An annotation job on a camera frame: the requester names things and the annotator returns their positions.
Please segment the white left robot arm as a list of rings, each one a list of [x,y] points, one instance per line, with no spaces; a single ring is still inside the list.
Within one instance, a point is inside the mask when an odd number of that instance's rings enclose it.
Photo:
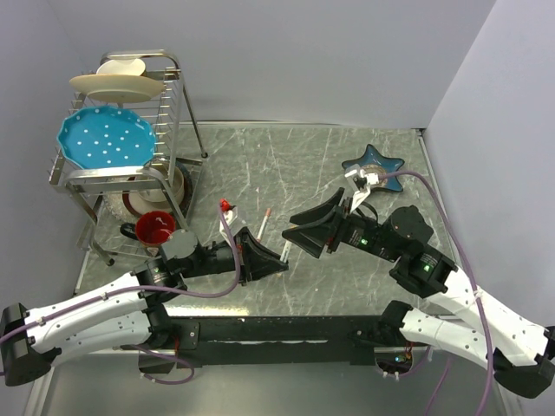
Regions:
[[[209,246],[174,232],[156,257],[99,289],[41,308],[16,303],[1,317],[1,375],[8,387],[34,381],[56,365],[91,352],[138,345],[162,348],[178,330],[164,306],[190,296],[187,278],[233,272],[233,286],[288,270],[288,263],[242,228]]]

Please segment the white orange pen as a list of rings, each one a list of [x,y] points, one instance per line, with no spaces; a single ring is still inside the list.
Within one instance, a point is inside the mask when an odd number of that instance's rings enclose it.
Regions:
[[[259,242],[262,240],[262,237],[264,235],[264,231],[266,229],[266,225],[268,223],[268,220],[269,220],[270,216],[271,216],[271,208],[267,208],[266,211],[265,211],[265,214],[263,216],[261,225],[259,226],[257,236],[256,236],[256,239]]]

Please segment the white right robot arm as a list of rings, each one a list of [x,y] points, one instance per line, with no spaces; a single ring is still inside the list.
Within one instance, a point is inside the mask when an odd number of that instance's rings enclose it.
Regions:
[[[432,317],[391,302],[379,325],[389,345],[403,340],[428,344],[493,372],[518,396],[534,399],[554,380],[554,329],[527,320],[471,284],[470,276],[428,241],[434,231],[414,205],[378,223],[350,213],[343,189],[325,203],[291,217],[282,236],[313,257],[340,244],[393,263],[390,276],[406,291],[460,319]]]

